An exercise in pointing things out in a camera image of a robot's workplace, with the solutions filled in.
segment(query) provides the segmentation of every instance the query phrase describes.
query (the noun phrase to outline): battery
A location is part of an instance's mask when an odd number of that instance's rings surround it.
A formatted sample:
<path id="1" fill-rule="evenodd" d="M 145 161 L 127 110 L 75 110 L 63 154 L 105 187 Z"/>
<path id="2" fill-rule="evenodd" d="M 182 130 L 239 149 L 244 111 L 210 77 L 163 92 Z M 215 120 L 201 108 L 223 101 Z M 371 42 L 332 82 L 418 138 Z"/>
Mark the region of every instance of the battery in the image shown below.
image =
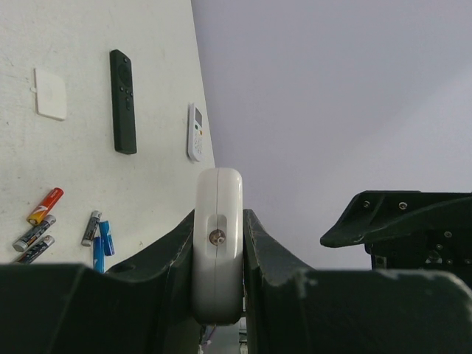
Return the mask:
<path id="1" fill-rule="evenodd" d="M 49 194 L 43 199 L 42 202 L 36 207 L 36 209 L 28 216 L 27 220 L 32 225 L 39 225 L 41 221 L 49 214 L 52 207 L 62 197 L 64 191 L 61 188 L 54 188 Z"/>
<path id="2" fill-rule="evenodd" d="M 102 221 L 100 224 L 100 235 L 103 239 L 103 251 L 105 256 L 113 256 L 115 249 L 113 247 L 113 240 L 111 239 L 110 223 L 108 221 Z"/>
<path id="3" fill-rule="evenodd" d="M 20 257 L 13 261 L 14 264 L 30 264 L 33 260 L 41 256 L 54 243 L 53 236 L 45 236 L 31 247 L 28 251 L 24 252 Z"/>
<path id="4" fill-rule="evenodd" d="M 100 273 L 105 271 L 103 239 L 100 236 L 94 238 L 94 269 Z"/>
<path id="5" fill-rule="evenodd" d="M 47 215 L 37 226 L 32 227 L 26 234 L 21 236 L 14 244 L 13 248 L 18 252 L 25 252 L 46 230 L 56 222 L 56 218 Z"/>
<path id="6" fill-rule="evenodd" d="M 100 222 L 100 217 L 102 213 L 98 210 L 95 210 L 90 215 L 90 219 L 88 220 L 86 231 L 82 237 L 82 246 L 90 247 L 91 243 L 95 237 L 95 233 L 97 232 L 98 223 Z"/>

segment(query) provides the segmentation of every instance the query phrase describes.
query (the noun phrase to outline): remote control button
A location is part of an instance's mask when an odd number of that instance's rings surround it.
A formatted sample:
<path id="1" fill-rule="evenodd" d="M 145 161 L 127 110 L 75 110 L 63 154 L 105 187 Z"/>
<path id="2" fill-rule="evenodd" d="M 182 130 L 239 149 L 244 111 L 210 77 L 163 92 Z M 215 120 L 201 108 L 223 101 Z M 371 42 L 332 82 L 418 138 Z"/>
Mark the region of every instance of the remote control button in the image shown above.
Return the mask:
<path id="1" fill-rule="evenodd" d="M 131 86 L 131 72 L 126 65 L 120 65 L 118 67 L 118 75 L 126 86 Z"/>

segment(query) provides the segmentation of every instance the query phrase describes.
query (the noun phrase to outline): white square object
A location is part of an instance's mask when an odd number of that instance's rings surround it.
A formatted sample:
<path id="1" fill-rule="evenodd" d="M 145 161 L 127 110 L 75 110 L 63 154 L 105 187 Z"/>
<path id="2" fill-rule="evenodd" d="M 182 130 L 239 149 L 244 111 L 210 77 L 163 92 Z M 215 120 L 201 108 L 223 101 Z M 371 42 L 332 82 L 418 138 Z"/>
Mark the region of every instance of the white square object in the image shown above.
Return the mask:
<path id="1" fill-rule="evenodd" d="M 57 75 L 35 69 L 36 109 L 41 116 L 65 120 L 67 115 L 66 84 Z"/>

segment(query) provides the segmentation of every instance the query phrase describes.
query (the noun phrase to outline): black remote control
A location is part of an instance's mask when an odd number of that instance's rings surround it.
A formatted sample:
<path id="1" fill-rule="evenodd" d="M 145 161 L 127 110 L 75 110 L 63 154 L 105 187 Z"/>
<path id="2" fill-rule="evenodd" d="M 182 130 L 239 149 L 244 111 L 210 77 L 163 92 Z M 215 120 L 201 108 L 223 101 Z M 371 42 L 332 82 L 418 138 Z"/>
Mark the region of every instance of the black remote control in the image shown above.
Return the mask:
<path id="1" fill-rule="evenodd" d="M 137 148 L 130 58 L 118 49 L 112 50 L 110 52 L 110 70 L 115 150 L 131 155 L 137 152 Z"/>

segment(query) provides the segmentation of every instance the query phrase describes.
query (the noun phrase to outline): remote control screen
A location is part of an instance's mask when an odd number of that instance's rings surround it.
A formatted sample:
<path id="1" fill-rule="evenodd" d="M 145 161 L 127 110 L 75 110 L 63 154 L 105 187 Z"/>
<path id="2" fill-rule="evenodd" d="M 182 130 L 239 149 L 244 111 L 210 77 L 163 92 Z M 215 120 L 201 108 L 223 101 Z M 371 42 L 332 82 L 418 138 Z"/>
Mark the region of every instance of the remote control screen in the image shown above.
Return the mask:
<path id="1" fill-rule="evenodd" d="M 195 120 L 197 121 L 197 123 L 198 123 L 201 127 L 203 127 L 204 125 L 201 124 L 201 118 L 202 118 L 202 117 L 201 117 L 200 111 L 199 111 L 197 108 L 195 108 Z"/>

